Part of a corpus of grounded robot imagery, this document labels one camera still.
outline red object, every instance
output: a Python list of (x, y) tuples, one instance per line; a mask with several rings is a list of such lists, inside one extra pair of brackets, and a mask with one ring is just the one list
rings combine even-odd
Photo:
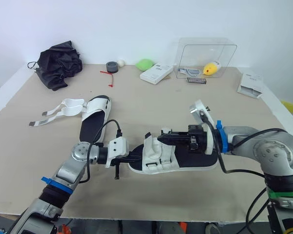
[(111, 75), (112, 76), (112, 83), (111, 84), (109, 84), (109, 87), (113, 87), (113, 80), (114, 80), (114, 77), (113, 77), (113, 74), (112, 73), (110, 73), (110, 72), (105, 72), (105, 71), (100, 71), (101, 73), (105, 73), (105, 74), (109, 74), (109, 75)]
[(71, 234), (71, 233), (72, 233), (71, 229), (65, 224), (62, 224), (58, 228), (58, 234)]
[(187, 233), (187, 223), (180, 222), (179, 225), (180, 225), (182, 231), (184, 231), (185, 233)]

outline white table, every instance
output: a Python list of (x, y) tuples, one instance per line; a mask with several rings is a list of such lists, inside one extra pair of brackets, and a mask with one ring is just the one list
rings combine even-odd
[[(36, 128), (28, 126), (30, 121), (42, 119), (42, 111), (52, 109), (64, 98), (109, 96), (110, 118), (119, 121), (131, 150), (149, 131), (154, 135), (162, 127), (186, 131), (188, 124), (195, 124), (188, 108), (197, 99), (208, 105), (213, 119), (221, 119), (223, 125), (258, 129), (283, 125), (293, 134), (293, 119), (289, 123), (290, 116), (269, 89), (265, 88), (263, 100), (272, 112), (262, 100), (236, 93), (241, 74), (235, 68), (228, 68), (222, 78), (209, 79), (207, 85), (172, 77), (154, 86), (140, 80), (141, 72), (134, 66), (125, 66), (114, 75), (113, 88), (108, 87), (110, 77), (99, 73), (104, 68), (85, 65), (82, 72), (66, 80), (68, 87), (56, 92), (45, 88), (36, 74), (26, 81), (23, 73), (29, 71), (21, 69), (0, 89), (0, 108), (7, 103), (0, 111), (0, 213), (19, 215), (27, 208), (45, 186), (40, 178), (51, 177), (78, 142), (80, 117), (62, 118)], [(105, 141), (114, 137), (115, 127), (110, 125)], [(224, 161), (228, 169), (260, 172), (259, 164), (248, 158), (224, 156)], [(91, 166), (91, 180), (77, 187), (63, 216), (240, 222), (265, 186), (257, 176), (225, 175), (219, 166), (205, 172), (139, 175), (122, 165), (120, 176), (120, 180), (114, 180), (114, 168)], [(258, 218), (266, 220), (267, 213)]]

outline clear plastic box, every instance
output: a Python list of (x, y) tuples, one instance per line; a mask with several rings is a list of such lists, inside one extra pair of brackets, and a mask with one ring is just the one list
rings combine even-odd
[[(177, 78), (191, 77), (180, 69), (198, 69), (198, 78), (219, 78), (225, 72), (237, 45), (226, 38), (181, 38), (174, 64)], [(221, 68), (213, 75), (204, 75), (206, 64), (218, 61)]]

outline gray tape roll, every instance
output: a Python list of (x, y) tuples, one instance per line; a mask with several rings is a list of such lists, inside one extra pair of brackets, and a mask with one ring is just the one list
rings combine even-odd
[(106, 64), (106, 70), (107, 70), (107, 72), (110, 72), (110, 73), (118, 72), (118, 64), (117, 64), (117, 62), (108, 62)]

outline black umbrella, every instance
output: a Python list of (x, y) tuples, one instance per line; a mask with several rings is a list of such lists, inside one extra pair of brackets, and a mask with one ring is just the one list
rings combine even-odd
[(72, 47), (70, 40), (41, 52), (37, 64), (39, 65), (39, 68), (36, 68), (37, 75), (42, 83), (53, 91), (66, 87), (67, 84), (64, 79), (73, 77), (83, 69), (79, 54)]

